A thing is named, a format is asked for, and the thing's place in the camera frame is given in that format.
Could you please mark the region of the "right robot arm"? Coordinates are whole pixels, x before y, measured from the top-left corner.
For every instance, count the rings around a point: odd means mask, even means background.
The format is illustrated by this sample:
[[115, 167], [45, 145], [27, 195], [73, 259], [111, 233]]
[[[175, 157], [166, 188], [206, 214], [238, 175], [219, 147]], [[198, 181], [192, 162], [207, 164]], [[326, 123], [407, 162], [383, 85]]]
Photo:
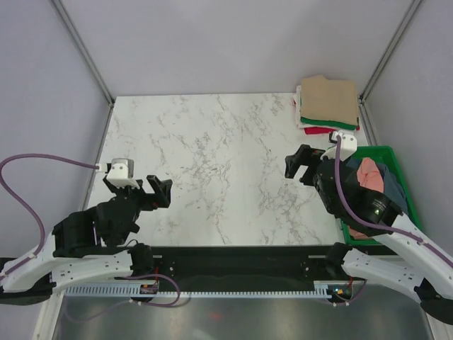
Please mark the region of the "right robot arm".
[[352, 177], [349, 158], [357, 145], [314, 149], [303, 144], [285, 157], [285, 178], [306, 167], [300, 182], [313, 186], [327, 212], [398, 254], [407, 266], [372, 259], [345, 244], [332, 247], [324, 261], [334, 279], [345, 274], [372, 280], [416, 301], [424, 312], [452, 323], [452, 257], [423, 234], [400, 207], [383, 193], [361, 186]]

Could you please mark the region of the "green plastic bin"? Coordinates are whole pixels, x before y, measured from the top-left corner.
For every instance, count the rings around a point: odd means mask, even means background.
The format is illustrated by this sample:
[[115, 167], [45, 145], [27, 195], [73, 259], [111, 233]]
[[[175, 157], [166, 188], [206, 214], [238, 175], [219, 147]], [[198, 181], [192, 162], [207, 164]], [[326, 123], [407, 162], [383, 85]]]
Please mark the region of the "green plastic bin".
[[351, 170], [354, 175], [348, 174], [347, 177], [341, 176], [341, 179], [347, 182], [356, 179], [357, 170], [365, 158], [373, 160], [376, 164], [384, 183], [384, 195], [397, 204], [414, 224], [411, 233], [415, 234], [415, 227], [422, 230], [418, 213], [408, 191], [396, 155], [391, 147], [358, 147], [357, 151], [345, 163], [348, 170]]

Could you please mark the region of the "white folded t shirt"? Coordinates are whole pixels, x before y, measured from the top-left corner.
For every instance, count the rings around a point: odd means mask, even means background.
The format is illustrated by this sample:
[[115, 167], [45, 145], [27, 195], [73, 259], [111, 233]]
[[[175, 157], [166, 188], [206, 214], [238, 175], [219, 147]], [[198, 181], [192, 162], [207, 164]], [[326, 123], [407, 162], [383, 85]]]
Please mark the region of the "white folded t shirt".
[[360, 129], [359, 107], [355, 102], [353, 108], [355, 109], [355, 123], [353, 125], [335, 120], [313, 120], [305, 118], [301, 115], [302, 108], [301, 86], [296, 87], [296, 93], [293, 95], [293, 104], [295, 108], [295, 122], [299, 128], [328, 128], [333, 130], [348, 130], [358, 131]]

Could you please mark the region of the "red folded t shirt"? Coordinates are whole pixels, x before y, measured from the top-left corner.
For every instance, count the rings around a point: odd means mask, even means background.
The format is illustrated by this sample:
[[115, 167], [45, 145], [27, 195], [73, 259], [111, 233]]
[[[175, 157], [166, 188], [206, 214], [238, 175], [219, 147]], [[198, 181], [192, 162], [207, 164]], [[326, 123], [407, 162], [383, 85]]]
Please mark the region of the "red folded t shirt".
[[300, 100], [297, 96], [293, 96], [294, 106], [294, 120], [298, 128], [302, 129], [306, 135], [322, 135], [328, 134], [336, 130], [359, 131], [360, 123], [355, 125], [336, 121], [324, 120], [310, 120], [309, 122], [303, 121], [300, 116]]

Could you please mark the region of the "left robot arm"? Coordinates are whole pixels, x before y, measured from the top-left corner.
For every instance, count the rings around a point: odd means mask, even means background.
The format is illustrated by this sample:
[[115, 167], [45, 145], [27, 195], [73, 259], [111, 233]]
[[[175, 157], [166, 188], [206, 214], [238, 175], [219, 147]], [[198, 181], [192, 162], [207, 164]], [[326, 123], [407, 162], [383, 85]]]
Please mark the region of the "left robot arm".
[[117, 187], [106, 178], [113, 197], [87, 210], [73, 212], [54, 226], [39, 253], [1, 259], [1, 304], [34, 305], [69, 287], [108, 279], [155, 278], [151, 247], [127, 246], [139, 231], [142, 212], [168, 208], [172, 180], [147, 176], [152, 193], [136, 186]]

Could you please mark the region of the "green folded t shirt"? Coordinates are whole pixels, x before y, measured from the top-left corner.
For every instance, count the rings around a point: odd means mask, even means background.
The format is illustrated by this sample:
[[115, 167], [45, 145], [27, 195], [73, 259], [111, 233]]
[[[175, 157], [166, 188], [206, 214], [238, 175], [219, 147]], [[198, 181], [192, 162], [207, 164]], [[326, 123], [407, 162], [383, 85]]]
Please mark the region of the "green folded t shirt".
[[302, 109], [302, 98], [299, 97], [299, 109], [297, 109], [296, 116], [299, 118], [300, 122], [305, 125], [313, 125], [319, 127], [328, 127], [335, 129], [343, 130], [356, 130], [358, 126], [358, 106], [357, 101], [354, 99], [347, 102], [347, 106], [344, 108], [338, 109], [339, 119], [335, 118], [334, 120], [317, 120], [306, 118], [302, 116], [300, 110]]

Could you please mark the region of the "left aluminium frame post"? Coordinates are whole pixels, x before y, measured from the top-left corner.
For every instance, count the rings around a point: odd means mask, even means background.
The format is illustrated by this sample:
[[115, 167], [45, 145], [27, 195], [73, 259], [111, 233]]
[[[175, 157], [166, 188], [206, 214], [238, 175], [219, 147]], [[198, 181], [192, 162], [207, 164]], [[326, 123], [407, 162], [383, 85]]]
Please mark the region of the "left aluminium frame post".
[[83, 42], [83, 39], [74, 24], [74, 21], [71, 19], [68, 10], [66, 9], [63, 1], [60, 0], [49, 0], [50, 5], [53, 7], [57, 17], [62, 22], [64, 29], [69, 34], [71, 41], [74, 44], [74, 47], [80, 54], [84, 64], [88, 67], [88, 70], [91, 73], [98, 89], [103, 94], [104, 99], [108, 103], [109, 107], [112, 108], [115, 104], [115, 98], [111, 94], [105, 80], [103, 79], [101, 73], [99, 72], [96, 63], [94, 62], [86, 44]]

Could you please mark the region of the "blue grey t shirt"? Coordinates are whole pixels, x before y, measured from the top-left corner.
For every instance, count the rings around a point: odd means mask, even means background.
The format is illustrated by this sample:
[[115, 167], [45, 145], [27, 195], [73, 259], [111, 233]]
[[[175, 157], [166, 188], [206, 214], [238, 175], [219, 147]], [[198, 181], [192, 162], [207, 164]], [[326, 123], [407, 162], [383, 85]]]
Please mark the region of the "blue grey t shirt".
[[[361, 162], [362, 162], [362, 159], [351, 158], [347, 163], [347, 166], [356, 170], [356, 176], [357, 176], [357, 170], [358, 170]], [[401, 184], [398, 182], [396, 176], [390, 172], [387, 165], [384, 165], [381, 163], [376, 163], [376, 164], [377, 164], [377, 167], [379, 168], [379, 172], [382, 175], [382, 178], [384, 180], [383, 194], [387, 198], [389, 198], [392, 202], [397, 204], [397, 206], [399, 206], [400, 209], [402, 209], [402, 211], [405, 214], [408, 214], [408, 203], [407, 203], [407, 198], [406, 198], [406, 192], [404, 191]]]

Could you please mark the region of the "beige folded t shirt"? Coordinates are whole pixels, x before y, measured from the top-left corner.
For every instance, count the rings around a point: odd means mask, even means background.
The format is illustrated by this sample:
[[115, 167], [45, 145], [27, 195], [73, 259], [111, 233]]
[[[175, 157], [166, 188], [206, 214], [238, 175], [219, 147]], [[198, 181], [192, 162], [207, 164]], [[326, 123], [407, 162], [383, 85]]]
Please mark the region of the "beige folded t shirt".
[[357, 125], [357, 88], [353, 81], [323, 75], [303, 78], [300, 97], [302, 118]]

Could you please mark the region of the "aluminium frame post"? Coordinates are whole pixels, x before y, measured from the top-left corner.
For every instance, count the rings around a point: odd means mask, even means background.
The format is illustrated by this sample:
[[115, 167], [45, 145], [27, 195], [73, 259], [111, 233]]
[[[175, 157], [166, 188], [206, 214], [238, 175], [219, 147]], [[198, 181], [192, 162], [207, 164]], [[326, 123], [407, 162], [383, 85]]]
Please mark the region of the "aluminium frame post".
[[71, 41], [74, 44], [74, 47], [80, 54], [84, 64], [88, 67], [88, 70], [91, 73], [98, 89], [103, 94], [104, 99], [108, 103], [109, 107], [112, 108], [115, 104], [115, 98], [111, 94], [105, 80], [103, 79], [101, 73], [99, 72], [96, 63], [94, 62], [86, 44], [83, 42], [83, 39], [74, 24], [74, 21], [71, 19], [68, 10], [66, 9], [63, 1], [60, 0], [49, 0], [50, 5], [53, 7], [57, 17], [62, 22], [64, 29], [69, 34]]
[[423, 0], [412, 0], [406, 9], [402, 19], [396, 27], [389, 43], [387, 44], [382, 56], [380, 57], [374, 71], [372, 72], [371, 77], [367, 81], [362, 93], [359, 95], [360, 104], [364, 105], [366, 100], [369, 98], [373, 88], [378, 82], [379, 78], [386, 69], [387, 64], [390, 62], [390, 59], [394, 55], [397, 47], [404, 38], [404, 35], [408, 31], [411, 22], [415, 18], [416, 14], [420, 10], [420, 7], [423, 5]]

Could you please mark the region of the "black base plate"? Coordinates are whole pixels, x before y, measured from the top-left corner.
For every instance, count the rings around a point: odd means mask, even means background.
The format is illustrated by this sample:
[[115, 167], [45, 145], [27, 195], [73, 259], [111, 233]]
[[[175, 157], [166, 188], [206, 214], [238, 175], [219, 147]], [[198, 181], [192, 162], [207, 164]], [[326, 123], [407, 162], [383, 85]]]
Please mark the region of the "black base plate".
[[349, 283], [330, 246], [146, 246], [129, 249], [136, 276], [157, 273], [160, 290], [253, 293], [312, 290], [316, 281]]

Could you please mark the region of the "right aluminium frame post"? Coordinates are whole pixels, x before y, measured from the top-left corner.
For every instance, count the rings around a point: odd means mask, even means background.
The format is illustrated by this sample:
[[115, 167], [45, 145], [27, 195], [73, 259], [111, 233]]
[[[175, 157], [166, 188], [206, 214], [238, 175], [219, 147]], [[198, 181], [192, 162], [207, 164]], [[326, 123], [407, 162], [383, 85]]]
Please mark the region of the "right aluminium frame post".
[[374, 71], [372, 72], [371, 77], [367, 81], [362, 93], [359, 95], [360, 104], [364, 105], [366, 100], [369, 98], [373, 88], [378, 82], [379, 78], [386, 69], [387, 64], [390, 62], [390, 59], [394, 55], [397, 47], [404, 38], [404, 35], [408, 31], [411, 22], [415, 18], [416, 14], [420, 10], [420, 7], [423, 5], [423, 0], [412, 0], [406, 9], [402, 19], [396, 27], [389, 43], [387, 44], [382, 56], [380, 57]]

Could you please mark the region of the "salmon pink t shirt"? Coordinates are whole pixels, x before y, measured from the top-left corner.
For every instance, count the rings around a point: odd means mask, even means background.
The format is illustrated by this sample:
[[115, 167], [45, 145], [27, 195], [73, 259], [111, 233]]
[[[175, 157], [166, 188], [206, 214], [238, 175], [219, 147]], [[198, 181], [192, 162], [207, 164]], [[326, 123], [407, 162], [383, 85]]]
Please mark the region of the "salmon pink t shirt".
[[361, 187], [384, 192], [384, 180], [379, 172], [377, 164], [369, 157], [363, 158], [357, 170], [357, 180]]

